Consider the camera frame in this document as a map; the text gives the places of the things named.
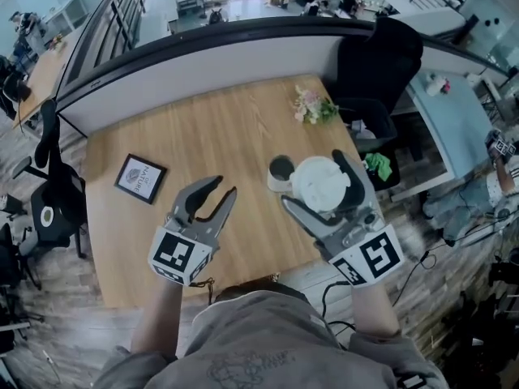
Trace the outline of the white crumpled bag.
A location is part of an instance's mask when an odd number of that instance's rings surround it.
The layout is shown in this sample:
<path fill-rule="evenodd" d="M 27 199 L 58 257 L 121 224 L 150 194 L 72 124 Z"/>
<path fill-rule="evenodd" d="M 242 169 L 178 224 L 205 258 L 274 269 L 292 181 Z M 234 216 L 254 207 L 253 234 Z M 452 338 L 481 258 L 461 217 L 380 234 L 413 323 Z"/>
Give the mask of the white crumpled bag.
<path fill-rule="evenodd" d="M 375 134 L 369 130 L 363 120 L 352 121 L 350 129 L 356 139 L 376 139 Z"/>

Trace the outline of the long pale table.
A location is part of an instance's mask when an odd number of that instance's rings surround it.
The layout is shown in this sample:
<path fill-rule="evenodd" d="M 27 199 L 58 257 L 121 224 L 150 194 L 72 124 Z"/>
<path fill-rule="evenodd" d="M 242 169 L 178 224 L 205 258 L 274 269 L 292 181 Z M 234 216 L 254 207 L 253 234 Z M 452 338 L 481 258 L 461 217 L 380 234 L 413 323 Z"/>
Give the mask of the long pale table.
<path fill-rule="evenodd" d="M 492 129 L 474 89 L 462 75 L 443 73 L 450 83 L 447 94 L 427 93 L 428 70 L 419 71 L 407 92 L 435 141 L 445 168 L 460 179 L 488 159 L 485 139 Z"/>

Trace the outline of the black office chair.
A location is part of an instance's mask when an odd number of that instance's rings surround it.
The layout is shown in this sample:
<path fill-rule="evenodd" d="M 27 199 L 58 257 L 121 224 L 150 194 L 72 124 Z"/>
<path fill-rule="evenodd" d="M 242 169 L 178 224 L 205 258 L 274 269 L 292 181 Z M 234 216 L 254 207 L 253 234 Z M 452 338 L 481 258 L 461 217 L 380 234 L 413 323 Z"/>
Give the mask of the black office chair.
<path fill-rule="evenodd" d="M 12 172 L 13 177 L 25 172 L 44 180 L 31 195 L 34 229 L 30 234 L 24 234 L 19 250 L 23 256 L 28 256 L 37 250 L 67 248 L 74 238 L 76 254 L 84 259 L 86 254 L 81 250 L 80 231 L 88 221 L 85 180 L 62 161 L 55 101 L 44 101 L 40 114 L 43 132 L 34 157 L 20 161 Z M 54 221 L 48 228 L 44 228 L 40 220 L 44 206 L 54 209 Z"/>
<path fill-rule="evenodd" d="M 380 17 L 370 36 L 345 38 L 339 44 L 332 98 L 377 100 L 391 113 L 421 68 L 422 54 L 417 31 L 397 19 Z"/>
<path fill-rule="evenodd" d="M 13 242 L 11 227 L 4 223 L 0 228 L 0 287 L 16 288 L 22 280 L 30 279 L 34 287 L 41 290 L 41 283 L 32 275 L 28 259 Z"/>

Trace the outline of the person's left forearm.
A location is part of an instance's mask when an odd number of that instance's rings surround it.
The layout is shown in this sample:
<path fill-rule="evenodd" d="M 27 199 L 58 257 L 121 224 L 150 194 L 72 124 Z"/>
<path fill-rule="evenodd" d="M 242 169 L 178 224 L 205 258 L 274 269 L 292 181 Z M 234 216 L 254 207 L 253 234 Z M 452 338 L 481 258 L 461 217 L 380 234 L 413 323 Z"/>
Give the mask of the person's left forearm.
<path fill-rule="evenodd" d="M 145 306 L 132 339 L 130 352 L 160 353 L 163 357 L 175 357 L 182 307 L 180 284 L 162 277 L 151 300 Z"/>

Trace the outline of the light wooden side table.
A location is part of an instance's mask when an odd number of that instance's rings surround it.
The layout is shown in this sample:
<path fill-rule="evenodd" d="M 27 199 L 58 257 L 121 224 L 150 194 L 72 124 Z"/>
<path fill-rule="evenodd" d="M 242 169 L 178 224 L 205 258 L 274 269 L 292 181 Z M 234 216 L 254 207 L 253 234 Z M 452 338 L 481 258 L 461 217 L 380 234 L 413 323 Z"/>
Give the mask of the light wooden side table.
<path fill-rule="evenodd" d="M 81 32 L 81 29 L 74 30 L 63 38 L 59 49 L 47 50 L 40 56 L 27 81 L 27 86 L 32 92 L 27 100 L 20 103 L 19 112 L 11 125 L 12 129 L 27 122 L 40 110 L 44 101 L 56 95 Z"/>

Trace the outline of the black storage bin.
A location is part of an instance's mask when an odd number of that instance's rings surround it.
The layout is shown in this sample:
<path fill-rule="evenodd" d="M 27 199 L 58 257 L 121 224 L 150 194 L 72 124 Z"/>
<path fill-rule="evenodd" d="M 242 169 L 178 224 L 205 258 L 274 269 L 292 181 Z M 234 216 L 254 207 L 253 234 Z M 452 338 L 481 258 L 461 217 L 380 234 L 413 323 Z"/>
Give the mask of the black storage bin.
<path fill-rule="evenodd" d="M 334 103 L 339 107 L 342 121 L 354 141 L 361 159 L 367 153 L 379 152 L 391 161 L 392 175 L 383 182 L 375 174 L 367 170 L 368 176 L 376 191 L 387 190 L 401 181 L 395 150 L 397 148 L 397 128 L 389 116 L 385 106 L 379 100 L 364 98 L 337 98 Z M 376 139 L 356 139 L 350 129 L 352 121 L 363 120 Z"/>

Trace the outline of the person's grey shirt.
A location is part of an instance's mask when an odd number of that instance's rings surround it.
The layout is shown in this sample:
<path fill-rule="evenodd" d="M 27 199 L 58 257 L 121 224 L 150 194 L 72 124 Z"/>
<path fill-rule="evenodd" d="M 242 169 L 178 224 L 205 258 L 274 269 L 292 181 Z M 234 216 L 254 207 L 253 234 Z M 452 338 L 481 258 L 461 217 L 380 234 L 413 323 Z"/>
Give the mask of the person's grey shirt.
<path fill-rule="evenodd" d="M 270 291 L 209 306 L 183 357 L 117 347 L 93 389 L 448 389 L 402 335 L 355 332 L 348 348 L 307 302 Z"/>

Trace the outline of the person's dark trousers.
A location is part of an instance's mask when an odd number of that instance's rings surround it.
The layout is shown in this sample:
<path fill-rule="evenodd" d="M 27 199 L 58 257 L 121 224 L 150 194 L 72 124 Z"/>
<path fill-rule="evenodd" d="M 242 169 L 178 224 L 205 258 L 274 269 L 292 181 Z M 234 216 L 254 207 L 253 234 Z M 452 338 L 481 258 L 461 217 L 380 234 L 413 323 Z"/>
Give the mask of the person's dark trousers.
<path fill-rule="evenodd" d="M 253 280 L 240 285 L 228 287 L 215 297 L 214 302 L 228 301 L 256 291 L 279 293 L 309 303 L 307 297 L 303 293 L 270 279 Z"/>

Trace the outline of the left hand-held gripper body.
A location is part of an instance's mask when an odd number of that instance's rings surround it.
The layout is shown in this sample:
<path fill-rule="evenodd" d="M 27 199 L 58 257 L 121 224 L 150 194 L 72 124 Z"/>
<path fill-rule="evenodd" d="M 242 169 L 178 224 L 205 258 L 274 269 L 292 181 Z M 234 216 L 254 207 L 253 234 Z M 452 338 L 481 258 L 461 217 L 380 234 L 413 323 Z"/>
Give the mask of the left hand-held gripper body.
<path fill-rule="evenodd" d="M 219 249 L 221 218 L 184 220 L 169 213 L 158 227 L 148 254 L 148 264 L 159 276 L 182 286 L 196 277 Z"/>

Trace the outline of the green cloth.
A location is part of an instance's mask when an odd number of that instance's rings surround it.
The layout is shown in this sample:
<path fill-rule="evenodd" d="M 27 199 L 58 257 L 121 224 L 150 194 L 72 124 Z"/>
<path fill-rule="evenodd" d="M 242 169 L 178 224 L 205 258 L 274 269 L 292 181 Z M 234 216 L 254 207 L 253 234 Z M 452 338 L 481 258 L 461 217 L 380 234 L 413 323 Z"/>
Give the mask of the green cloth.
<path fill-rule="evenodd" d="M 383 182 L 386 182 L 392 175 L 390 159 L 379 152 L 367 153 L 363 162 L 366 169 L 375 173 Z"/>

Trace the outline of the black picture frame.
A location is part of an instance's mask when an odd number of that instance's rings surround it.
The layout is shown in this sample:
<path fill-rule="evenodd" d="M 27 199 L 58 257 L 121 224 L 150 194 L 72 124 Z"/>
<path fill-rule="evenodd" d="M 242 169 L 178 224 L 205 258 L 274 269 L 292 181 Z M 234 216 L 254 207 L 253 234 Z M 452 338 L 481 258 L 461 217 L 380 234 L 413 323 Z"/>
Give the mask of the black picture frame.
<path fill-rule="evenodd" d="M 167 169 L 149 160 L 128 154 L 114 186 L 147 204 L 153 204 Z"/>

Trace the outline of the pink flower bouquet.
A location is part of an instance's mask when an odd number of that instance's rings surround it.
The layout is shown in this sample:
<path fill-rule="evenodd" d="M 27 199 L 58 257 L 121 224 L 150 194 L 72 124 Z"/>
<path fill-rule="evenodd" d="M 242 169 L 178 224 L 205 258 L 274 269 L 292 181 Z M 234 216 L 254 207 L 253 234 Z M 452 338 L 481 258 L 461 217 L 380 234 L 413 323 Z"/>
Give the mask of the pink flower bouquet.
<path fill-rule="evenodd" d="M 294 118 L 301 123 L 325 124 L 339 115 L 339 107 L 316 92 L 295 87 Z"/>

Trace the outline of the white round plastic lid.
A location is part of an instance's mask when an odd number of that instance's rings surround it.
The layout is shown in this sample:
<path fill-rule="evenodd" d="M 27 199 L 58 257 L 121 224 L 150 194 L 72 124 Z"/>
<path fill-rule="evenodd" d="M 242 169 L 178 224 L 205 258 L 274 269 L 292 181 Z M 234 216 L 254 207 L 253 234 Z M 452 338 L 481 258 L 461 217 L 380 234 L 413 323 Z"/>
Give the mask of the white round plastic lid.
<path fill-rule="evenodd" d="M 338 208 L 352 185 L 350 176 L 324 156 L 302 161 L 290 175 L 290 182 L 293 196 L 317 213 Z"/>

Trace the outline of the person's right forearm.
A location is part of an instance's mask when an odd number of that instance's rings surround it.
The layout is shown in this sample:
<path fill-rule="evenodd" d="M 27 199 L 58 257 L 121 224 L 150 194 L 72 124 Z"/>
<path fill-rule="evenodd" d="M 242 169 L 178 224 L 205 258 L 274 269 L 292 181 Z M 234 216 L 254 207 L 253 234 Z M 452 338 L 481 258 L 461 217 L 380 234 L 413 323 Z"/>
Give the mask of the person's right forearm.
<path fill-rule="evenodd" d="M 392 338 L 401 333 L 397 314 L 382 282 L 352 289 L 354 325 L 358 333 L 377 338 Z"/>

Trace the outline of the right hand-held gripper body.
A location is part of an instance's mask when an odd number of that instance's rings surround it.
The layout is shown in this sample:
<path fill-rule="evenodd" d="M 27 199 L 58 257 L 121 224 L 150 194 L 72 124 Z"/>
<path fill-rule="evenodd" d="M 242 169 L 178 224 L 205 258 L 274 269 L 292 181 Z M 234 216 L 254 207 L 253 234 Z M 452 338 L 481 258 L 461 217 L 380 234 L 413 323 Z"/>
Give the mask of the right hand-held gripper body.
<path fill-rule="evenodd" d="M 315 246 L 354 287 L 376 284 L 404 262 L 395 229 L 370 207 L 357 211 L 351 220 L 344 219 Z"/>

